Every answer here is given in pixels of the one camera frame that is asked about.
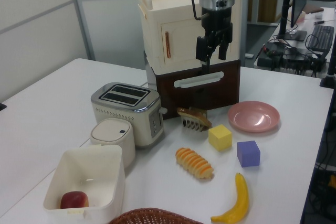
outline brown cabinet base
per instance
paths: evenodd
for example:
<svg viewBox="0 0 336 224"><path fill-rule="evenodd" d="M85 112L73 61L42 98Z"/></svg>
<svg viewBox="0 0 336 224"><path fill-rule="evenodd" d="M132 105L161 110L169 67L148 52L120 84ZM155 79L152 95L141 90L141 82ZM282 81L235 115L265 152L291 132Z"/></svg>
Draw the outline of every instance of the brown cabinet base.
<svg viewBox="0 0 336 224"><path fill-rule="evenodd" d="M240 60L210 66L210 73L222 71L221 80L191 88L176 88L174 81L201 75L201 67L155 75L145 56L148 87L157 90L161 105L168 109L163 119L179 116L178 107L211 110L239 102Z"/></svg>

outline plate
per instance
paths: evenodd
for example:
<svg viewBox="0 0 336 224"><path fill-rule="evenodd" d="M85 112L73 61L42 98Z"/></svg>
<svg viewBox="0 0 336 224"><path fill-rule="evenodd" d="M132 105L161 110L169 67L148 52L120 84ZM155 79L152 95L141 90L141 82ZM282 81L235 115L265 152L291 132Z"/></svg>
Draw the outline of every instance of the plate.
<svg viewBox="0 0 336 224"><path fill-rule="evenodd" d="M258 101L236 103L229 109L228 117L232 126L247 132L269 131L280 121L273 106Z"/></svg>

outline toaster slot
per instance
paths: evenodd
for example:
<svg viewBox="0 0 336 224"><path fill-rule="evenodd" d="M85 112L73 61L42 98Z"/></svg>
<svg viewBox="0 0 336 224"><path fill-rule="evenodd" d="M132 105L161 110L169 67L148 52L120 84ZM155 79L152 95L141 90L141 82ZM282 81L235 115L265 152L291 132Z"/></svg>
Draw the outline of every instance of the toaster slot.
<svg viewBox="0 0 336 224"><path fill-rule="evenodd" d="M104 100L112 101L112 102L122 102L126 104L134 105L138 102L138 99L132 97L125 97L123 95L118 95L115 93L107 93L103 96Z"/></svg>
<svg viewBox="0 0 336 224"><path fill-rule="evenodd" d="M130 88L122 87L122 86L115 86L112 90L115 92L123 93L123 94L133 95L135 97L143 97L148 93L147 91L142 91L138 89L130 89Z"/></svg>

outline computer monitor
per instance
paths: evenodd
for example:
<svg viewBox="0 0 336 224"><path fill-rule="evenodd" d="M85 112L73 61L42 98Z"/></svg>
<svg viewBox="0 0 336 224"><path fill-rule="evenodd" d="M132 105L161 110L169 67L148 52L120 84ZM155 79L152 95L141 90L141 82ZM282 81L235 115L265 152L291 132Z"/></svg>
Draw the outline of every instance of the computer monitor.
<svg viewBox="0 0 336 224"><path fill-rule="evenodd" d="M280 20L280 29L279 34L277 36L278 39L284 40L298 40L304 41L307 35L307 31L300 31L297 29L286 29L287 27L287 16L288 16L288 9L290 0L283 0L282 4L282 13L281 13L281 20ZM300 17L303 8L305 7L307 1L306 0L293 0L292 4L292 13L290 19L290 27L293 28Z"/></svg>

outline white wall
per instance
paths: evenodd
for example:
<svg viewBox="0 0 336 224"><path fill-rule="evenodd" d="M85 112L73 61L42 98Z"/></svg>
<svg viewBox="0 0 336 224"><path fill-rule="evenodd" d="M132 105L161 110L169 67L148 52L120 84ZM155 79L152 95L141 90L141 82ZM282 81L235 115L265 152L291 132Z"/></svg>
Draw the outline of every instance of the white wall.
<svg viewBox="0 0 336 224"><path fill-rule="evenodd" d="M0 0L0 102L87 58L74 0Z"/></svg>
<svg viewBox="0 0 336 224"><path fill-rule="evenodd" d="M137 0L79 0L97 61L144 69Z"/></svg>

